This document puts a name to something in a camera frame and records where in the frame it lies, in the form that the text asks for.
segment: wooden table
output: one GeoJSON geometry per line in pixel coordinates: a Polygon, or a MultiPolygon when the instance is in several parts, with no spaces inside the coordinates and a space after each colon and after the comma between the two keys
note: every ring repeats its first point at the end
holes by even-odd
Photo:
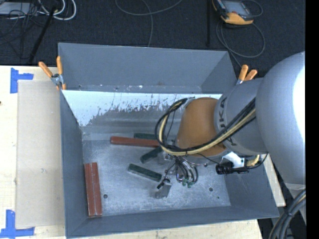
{"type": "MultiPolygon", "coordinates": [[[[50,70],[57,73],[55,67],[50,70]]],[[[64,238],[58,91],[39,67],[0,66],[0,76],[0,229],[5,227],[5,211],[9,209],[16,212],[17,229],[35,227],[34,236],[29,238],[64,238]],[[19,80],[15,94],[10,94],[11,67],[20,74],[34,75],[31,81],[19,80]]],[[[284,206],[271,159],[265,167],[277,206],[284,206]]],[[[257,220],[249,220],[94,238],[262,237],[257,220]]]]}

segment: yellow cable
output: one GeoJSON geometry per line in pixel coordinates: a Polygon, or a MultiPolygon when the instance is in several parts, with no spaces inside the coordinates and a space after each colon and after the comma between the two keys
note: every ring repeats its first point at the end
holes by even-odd
{"type": "Polygon", "coordinates": [[[254,159],[248,160],[246,166],[254,166],[257,164],[260,155],[257,155],[254,159]]]}
{"type": "MultiPolygon", "coordinates": [[[[243,126],[246,121],[248,121],[250,119],[250,117],[254,116],[255,115],[255,111],[256,109],[253,109],[251,110],[241,121],[239,121],[236,125],[234,125],[229,131],[227,131],[226,133],[224,133],[223,135],[221,135],[218,139],[216,139],[215,141],[199,148],[199,149],[195,149],[195,150],[190,150],[190,151],[172,151],[172,150],[169,150],[167,149],[166,147],[161,146],[161,148],[163,149],[163,151],[165,151],[166,153],[168,154],[171,154],[171,155],[175,155],[175,156],[182,156],[182,155],[193,155],[193,154],[197,154],[197,153],[200,153],[202,151],[205,151],[205,150],[208,150],[209,148],[217,145],[218,143],[224,141],[225,139],[227,139],[232,133],[234,133],[237,129],[239,129],[241,126],[243,126]]],[[[166,115],[164,118],[163,118],[163,121],[162,121],[162,124],[160,125],[160,128],[159,128],[159,140],[160,142],[163,142],[163,139],[161,137],[162,135],[162,132],[163,132],[163,128],[164,128],[164,125],[167,121],[167,118],[168,118],[168,115],[166,115]]]]}

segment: gray bin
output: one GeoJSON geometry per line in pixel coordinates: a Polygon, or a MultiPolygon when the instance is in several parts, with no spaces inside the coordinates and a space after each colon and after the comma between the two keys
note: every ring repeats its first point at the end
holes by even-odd
{"type": "MultiPolygon", "coordinates": [[[[163,174],[170,161],[141,164],[151,148],[110,144],[112,135],[154,133],[174,100],[219,98],[232,88],[236,77],[226,51],[59,43],[58,53],[67,84],[60,105],[68,238],[278,216],[264,166],[229,175],[217,175],[214,165],[200,166],[192,188],[172,178],[168,197],[155,199],[158,182],[127,168],[134,163],[163,174]],[[84,163],[89,162],[99,168],[99,218],[87,214],[84,163]]],[[[181,115],[179,109],[172,138],[181,115]]]]}

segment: bin floor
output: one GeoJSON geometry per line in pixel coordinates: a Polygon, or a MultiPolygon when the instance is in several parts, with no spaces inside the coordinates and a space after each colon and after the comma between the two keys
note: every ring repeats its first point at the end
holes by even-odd
{"type": "Polygon", "coordinates": [[[82,138],[84,162],[98,163],[104,216],[230,205],[224,176],[216,174],[215,165],[198,166],[199,179],[191,188],[178,183],[175,174],[168,174],[172,183],[169,195],[156,199],[159,182],[129,172],[128,166],[135,164],[164,175],[174,161],[162,158],[161,162],[158,157],[142,164],[140,157],[152,148],[113,145],[110,137],[82,138]]]}

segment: blue tape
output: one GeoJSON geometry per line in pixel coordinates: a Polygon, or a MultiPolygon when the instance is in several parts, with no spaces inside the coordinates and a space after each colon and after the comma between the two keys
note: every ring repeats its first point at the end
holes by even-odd
{"type": "Polygon", "coordinates": [[[1,229],[0,238],[15,239],[15,237],[26,237],[34,235],[35,227],[29,229],[15,229],[15,212],[6,210],[5,229],[1,229]]]}
{"type": "Polygon", "coordinates": [[[19,71],[11,67],[10,93],[18,92],[18,80],[32,80],[33,74],[19,74],[19,71]]]}

